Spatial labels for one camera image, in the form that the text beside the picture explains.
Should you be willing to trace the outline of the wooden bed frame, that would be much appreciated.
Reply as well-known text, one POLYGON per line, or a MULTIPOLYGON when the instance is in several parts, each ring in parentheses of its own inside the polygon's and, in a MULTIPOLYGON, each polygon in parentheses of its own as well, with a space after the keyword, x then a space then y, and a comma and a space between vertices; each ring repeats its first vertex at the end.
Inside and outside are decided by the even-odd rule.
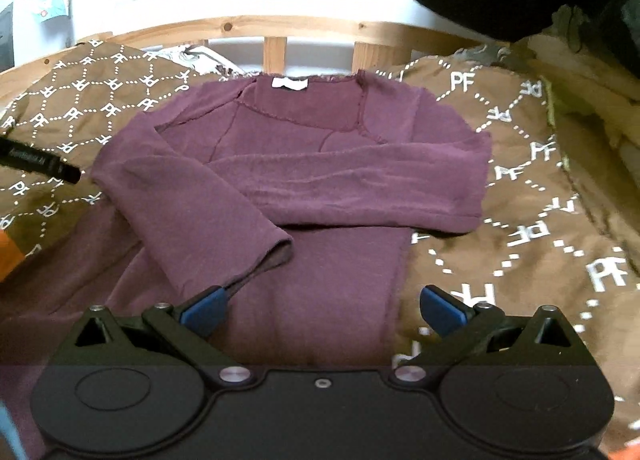
MULTIPOLYGON (((115 35, 92 34, 83 42, 99 40, 134 48, 172 47, 186 42, 212 39, 258 37, 264 41, 262 67, 269 72, 285 69, 286 47, 290 37, 314 40, 338 37, 355 43, 352 69, 379 68, 410 60, 413 50, 436 56, 449 56, 458 50, 482 45, 469 35, 454 35, 392 22, 349 21, 312 16, 223 16, 133 30, 115 35)), ((511 66, 522 62, 526 70, 559 82, 577 94, 634 145, 639 143, 639 79, 615 62, 608 62, 582 49, 570 49, 564 40, 539 34, 518 45, 490 42, 511 66)))

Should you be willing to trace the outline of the white patterned pillow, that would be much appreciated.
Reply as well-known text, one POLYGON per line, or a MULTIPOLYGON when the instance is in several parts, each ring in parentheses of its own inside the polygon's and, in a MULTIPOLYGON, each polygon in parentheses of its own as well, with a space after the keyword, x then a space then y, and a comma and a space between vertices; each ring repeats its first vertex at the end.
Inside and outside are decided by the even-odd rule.
POLYGON ((220 78, 247 76, 239 65, 205 45, 178 45, 175 47, 148 50, 155 56, 167 59, 175 64, 192 68, 198 74, 214 74, 220 78))

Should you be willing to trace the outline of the brown patterned duvet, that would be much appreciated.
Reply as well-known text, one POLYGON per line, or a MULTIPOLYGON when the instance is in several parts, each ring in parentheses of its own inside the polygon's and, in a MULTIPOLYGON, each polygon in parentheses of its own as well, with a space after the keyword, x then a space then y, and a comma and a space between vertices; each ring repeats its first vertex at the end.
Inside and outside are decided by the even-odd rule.
MULTIPOLYGON (((133 118, 206 82, 171 76, 163 61, 144 62, 132 49, 107 47, 114 79, 140 76, 130 98, 120 91, 87 90, 89 112, 78 116, 62 91, 44 114, 44 135, 91 169, 100 151, 133 118)), ((419 285, 436 283, 465 304, 495 302, 527 313, 544 302, 559 305, 596 356, 615 395, 605 433, 608 451, 639 443, 639 277, 620 238, 609 238, 589 216, 585 195, 570 183, 547 122, 544 84, 498 68, 425 58, 405 68, 369 73, 430 92, 491 141, 482 220, 462 235, 416 229, 398 295, 392 358, 420 350, 419 285)), ((77 187, 38 179, 2 183, 15 200, 2 221, 32 241, 22 265, 70 233, 101 192, 91 175, 77 187)))

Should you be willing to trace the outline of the maroon long sleeve top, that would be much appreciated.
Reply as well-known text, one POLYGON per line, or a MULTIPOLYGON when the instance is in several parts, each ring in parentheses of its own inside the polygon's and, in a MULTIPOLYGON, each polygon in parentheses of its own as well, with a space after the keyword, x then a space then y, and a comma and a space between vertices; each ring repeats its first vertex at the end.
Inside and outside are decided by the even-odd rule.
POLYGON ((230 293, 213 344, 259 365, 382 366, 416 229, 478 227, 491 141, 427 90, 369 73, 206 82, 100 151, 101 196, 1 286, 1 398, 27 457, 29 396, 93 304, 136 316, 230 293))

